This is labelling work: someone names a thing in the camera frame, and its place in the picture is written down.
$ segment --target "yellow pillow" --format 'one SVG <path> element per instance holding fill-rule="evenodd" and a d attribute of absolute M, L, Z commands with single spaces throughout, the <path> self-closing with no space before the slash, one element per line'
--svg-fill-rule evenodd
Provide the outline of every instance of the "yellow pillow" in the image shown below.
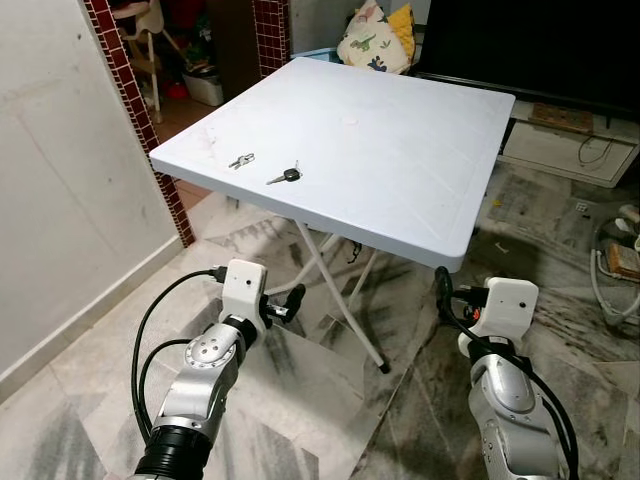
<path fill-rule="evenodd" d="M 407 52 L 410 61 L 413 62 L 413 55 L 416 53 L 416 40 L 413 36 L 414 22 L 411 5 L 407 3 L 404 7 L 393 12 L 389 17 L 389 25 L 402 42 L 402 47 Z"/>

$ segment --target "black screen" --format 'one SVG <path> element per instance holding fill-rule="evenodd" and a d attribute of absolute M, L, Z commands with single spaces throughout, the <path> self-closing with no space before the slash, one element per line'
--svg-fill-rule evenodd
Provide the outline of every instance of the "black screen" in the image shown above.
<path fill-rule="evenodd" d="M 418 70 L 427 77 L 494 84 L 516 95 L 528 91 L 560 100 L 553 103 L 636 116 L 639 5 L 637 0 L 432 0 Z"/>

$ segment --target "silver key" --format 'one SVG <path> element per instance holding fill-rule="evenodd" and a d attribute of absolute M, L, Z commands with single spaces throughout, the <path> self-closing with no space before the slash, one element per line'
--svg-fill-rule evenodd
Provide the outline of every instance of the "silver key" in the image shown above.
<path fill-rule="evenodd" d="M 296 166 L 295 167 L 287 168 L 282 173 L 282 175 L 280 175 L 279 177 L 274 178 L 273 180 L 269 180 L 267 182 L 267 185 L 271 185 L 272 183 L 284 182 L 285 180 L 287 182 L 295 182 L 296 180 L 299 180 L 301 176 L 302 176 L 302 173 L 298 169 L 298 161 L 296 160 Z"/>
<path fill-rule="evenodd" d="M 233 168 L 234 170 L 243 167 L 247 163 L 251 163 L 255 160 L 256 156 L 253 153 L 247 153 L 246 155 L 240 155 L 238 159 L 229 164 L 229 168 Z"/>

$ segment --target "white folding table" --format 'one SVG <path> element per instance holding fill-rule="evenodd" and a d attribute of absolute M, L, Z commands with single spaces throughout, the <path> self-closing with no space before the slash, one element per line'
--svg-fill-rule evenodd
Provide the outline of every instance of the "white folding table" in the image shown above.
<path fill-rule="evenodd" d="M 346 237 L 458 270 L 513 103 L 504 93 L 297 58 L 154 149 L 151 159 L 158 171 L 295 220 L 313 260 L 274 291 L 317 265 L 386 371 L 321 252 Z M 252 163 L 229 168 L 248 153 Z M 266 185 L 296 161 L 300 180 Z M 330 236 L 317 246 L 307 224 Z"/>

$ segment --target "tiled floor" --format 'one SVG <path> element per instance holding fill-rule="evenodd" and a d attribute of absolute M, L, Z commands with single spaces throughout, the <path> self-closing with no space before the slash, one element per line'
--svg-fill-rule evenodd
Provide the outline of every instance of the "tiled floor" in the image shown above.
<path fill-rule="evenodd" d="M 154 124 L 160 143 L 164 143 L 187 127 L 213 112 L 216 107 L 210 107 L 191 98 L 167 98 L 162 102 L 162 123 Z M 177 181 L 178 193 L 185 209 L 190 210 L 209 193 L 197 185 L 184 180 Z"/>
<path fill-rule="evenodd" d="M 454 278 L 481 284 L 486 276 L 512 276 L 540 287 L 522 352 L 574 420 L 583 480 L 640 473 L 638 327 L 605 328 L 585 243 L 594 222 L 637 197 L 637 185 L 608 191 L 498 165 L 479 233 Z M 589 203 L 589 219 L 576 213 L 578 200 Z M 270 287 L 308 258 L 292 222 L 244 202 L 213 193 L 189 216 L 199 241 L 0 406 L 0 477 L 126 478 L 143 448 L 128 364 L 136 324 L 154 296 L 186 272 L 231 258 L 266 265 Z M 348 241 L 326 254 L 344 295 L 370 251 L 349 264 L 351 254 Z M 354 312 L 389 360 L 391 373 L 382 375 L 311 274 L 297 318 L 274 326 L 242 365 L 205 480 L 486 478 L 467 406 L 470 366 L 456 332 L 436 330 L 432 281 L 431 269 L 381 254 L 365 283 Z M 603 283 L 620 301 L 637 290 Z M 219 285 L 194 279 L 168 296 L 150 321 L 144 352 L 197 335 L 215 321 L 219 295 Z M 176 347 L 152 367 L 150 411 L 180 362 Z"/>

